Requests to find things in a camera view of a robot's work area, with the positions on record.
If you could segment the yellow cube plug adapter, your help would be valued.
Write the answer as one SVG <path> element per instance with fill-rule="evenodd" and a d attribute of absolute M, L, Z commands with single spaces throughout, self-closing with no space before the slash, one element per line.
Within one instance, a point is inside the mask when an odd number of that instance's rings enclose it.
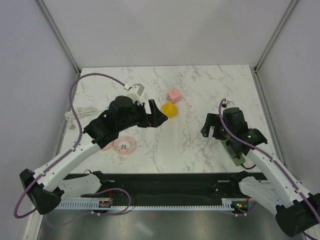
<path fill-rule="evenodd" d="M 162 112 L 169 118 L 174 118 L 178 115 L 178 108 L 172 102 L 167 102 L 161 107 Z"/>

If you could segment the pink cube plug adapter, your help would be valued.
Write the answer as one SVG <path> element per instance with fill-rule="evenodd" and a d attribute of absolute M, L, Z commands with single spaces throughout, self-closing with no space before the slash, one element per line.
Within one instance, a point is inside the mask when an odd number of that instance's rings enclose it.
<path fill-rule="evenodd" d="M 177 88 L 167 92 L 167 100 L 173 104 L 177 104 L 182 100 L 182 95 Z"/>

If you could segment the green power strip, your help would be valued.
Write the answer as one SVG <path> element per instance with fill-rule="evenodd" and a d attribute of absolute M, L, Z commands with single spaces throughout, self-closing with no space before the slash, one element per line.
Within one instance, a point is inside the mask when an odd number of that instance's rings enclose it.
<path fill-rule="evenodd" d="M 234 165 L 237 167 L 243 165 L 246 161 L 243 154 L 235 148 L 232 142 L 233 138 L 228 134 L 227 131 L 225 131 L 223 126 L 212 126 L 211 128 L 213 130 L 212 137 L 222 143 L 222 146 L 228 153 Z"/>

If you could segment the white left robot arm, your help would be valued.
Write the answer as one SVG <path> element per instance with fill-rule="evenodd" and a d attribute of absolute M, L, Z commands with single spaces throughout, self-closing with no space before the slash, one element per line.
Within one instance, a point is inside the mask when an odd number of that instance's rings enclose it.
<path fill-rule="evenodd" d="M 109 193 L 110 185 L 100 171 L 69 180 L 65 178 L 84 160 L 115 141 L 120 132 L 134 126 L 157 128 L 168 120 L 153 99 L 148 103 L 150 113 L 143 103 L 128 96 L 116 97 L 108 109 L 80 129 L 80 138 L 68 150 L 34 171 L 25 169 L 20 173 L 22 186 L 39 214 L 50 213 L 64 200 L 94 194 L 104 197 Z"/>

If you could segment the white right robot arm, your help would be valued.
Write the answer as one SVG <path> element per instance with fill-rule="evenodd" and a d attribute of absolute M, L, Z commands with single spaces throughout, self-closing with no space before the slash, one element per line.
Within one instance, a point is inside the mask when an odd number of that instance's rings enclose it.
<path fill-rule="evenodd" d="M 238 107 L 223 106 L 218 114 L 208 113 L 200 130 L 203 137 L 213 131 L 213 138 L 225 143 L 231 158 L 246 156 L 263 173 L 271 188 L 247 171 L 232 176 L 229 191 L 235 197 L 251 197 L 270 213 L 280 229 L 294 237 L 320 222 L 320 195 L 305 188 L 277 158 L 266 137 L 250 128 Z"/>

